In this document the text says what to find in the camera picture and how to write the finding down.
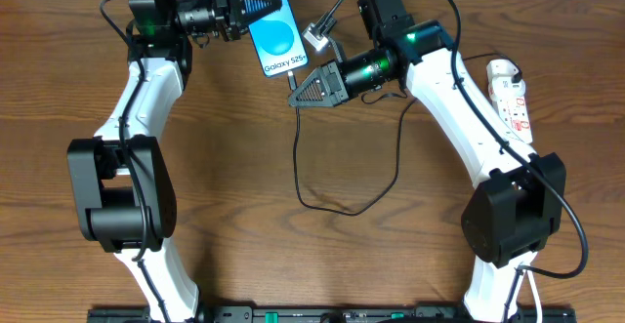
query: wooden table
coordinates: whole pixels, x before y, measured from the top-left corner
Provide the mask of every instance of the wooden table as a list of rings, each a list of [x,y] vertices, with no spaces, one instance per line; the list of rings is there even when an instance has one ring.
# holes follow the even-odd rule
[[[335,0],[291,0],[300,27]],[[334,34],[350,56],[370,42],[355,6]],[[126,83],[126,49],[98,13],[100,0],[0,0],[0,320],[84,322],[99,305],[141,305],[128,270],[78,230],[65,152],[89,138]],[[544,304],[572,304],[581,322],[625,319],[625,0],[456,0],[464,55],[497,49],[525,73],[535,139],[556,151],[566,197],[591,257],[578,278],[538,277]],[[444,0],[404,0],[416,20],[454,32]],[[130,18],[124,1],[110,13]],[[460,215],[465,168],[432,116],[406,116],[396,187],[351,219],[307,211],[295,197],[293,109],[286,78],[267,79],[249,37],[194,48],[193,73],[161,148],[178,197],[176,242],[211,303],[399,305],[458,302],[474,256]],[[300,80],[312,60],[297,71]],[[472,61],[485,85],[486,60]],[[388,85],[396,90],[396,84]],[[306,200],[357,209],[391,179],[396,120],[405,101],[353,101],[303,114]],[[572,269],[577,235],[561,231],[537,265]],[[521,302],[532,304],[528,286]]]

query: white power strip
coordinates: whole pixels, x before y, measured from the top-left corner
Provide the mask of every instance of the white power strip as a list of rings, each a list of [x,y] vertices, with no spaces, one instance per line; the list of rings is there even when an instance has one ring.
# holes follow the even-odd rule
[[[517,68],[508,60],[494,60],[486,68],[488,94],[501,120],[524,142],[532,143],[525,102],[525,82],[513,83]]]

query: white cable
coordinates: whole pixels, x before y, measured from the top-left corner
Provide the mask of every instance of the white cable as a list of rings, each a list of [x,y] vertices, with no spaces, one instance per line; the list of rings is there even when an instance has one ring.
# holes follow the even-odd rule
[[[538,289],[536,288],[534,273],[531,270],[527,271],[527,280],[529,281],[531,294],[534,296],[534,304],[536,305],[536,323],[543,323],[543,307],[540,305],[540,298],[538,297]]]

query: white plastic part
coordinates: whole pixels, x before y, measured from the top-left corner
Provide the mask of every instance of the white plastic part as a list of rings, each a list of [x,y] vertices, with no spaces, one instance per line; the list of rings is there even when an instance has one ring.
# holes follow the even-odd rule
[[[471,317],[482,322],[501,322],[510,289],[517,275],[516,268],[521,264],[530,265],[536,255],[535,252],[524,253],[511,259],[506,266],[501,268],[476,257],[471,286],[464,297],[465,307]],[[522,280],[523,278],[519,278],[517,288],[515,288],[508,309],[508,318],[517,313],[517,296]]]
[[[529,115],[525,104],[525,81],[513,83],[518,72],[508,60],[494,60],[486,67],[488,93],[499,117],[526,143],[532,143]]]
[[[464,78],[464,88],[481,114],[497,133],[510,142],[510,147],[525,160],[534,149],[523,142],[502,120],[467,73],[460,54],[458,73]],[[490,171],[506,173],[521,164],[501,150],[501,146],[481,124],[459,90],[454,88],[451,75],[451,51],[440,49],[423,56],[417,65],[410,64],[406,86],[411,94],[430,110],[460,154],[469,172],[473,187],[490,179]]]
[[[146,79],[137,93],[128,113],[126,139],[135,135],[156,137],[160,140],[172,105],[183,94],[183,77],[178,64],[164,58],[142,59]],[[129,66],[130,77],[112,114],[94,134],[104,141],[119,140],[119,117],[139,81],[139,66],[133,61]]]
[[[115,256],[122,261],[137,280],[149,304],[149,316],[152,320],[164,322],[156,297],[149,289],[144,275],[133,262],[139,249],[126,249]],[[163,246],[158,252],[147,250],[144,255],[144,264],[147,273],[160,297],[165,301],[167,314],[172,322],[184,322],[195,316],[199,303],[199,289],[190,280],[178,255],[178,250],[172,238],[163,240]]]
[[[538,288],[536,287],[536,281],[534,280],[534,272],[527,272],[527,281],[529,281],[531,295],[534,297],[534,305],[536,306],[536,323],[543,323],[543,306],[540,303],[540,297],[538,296]]]

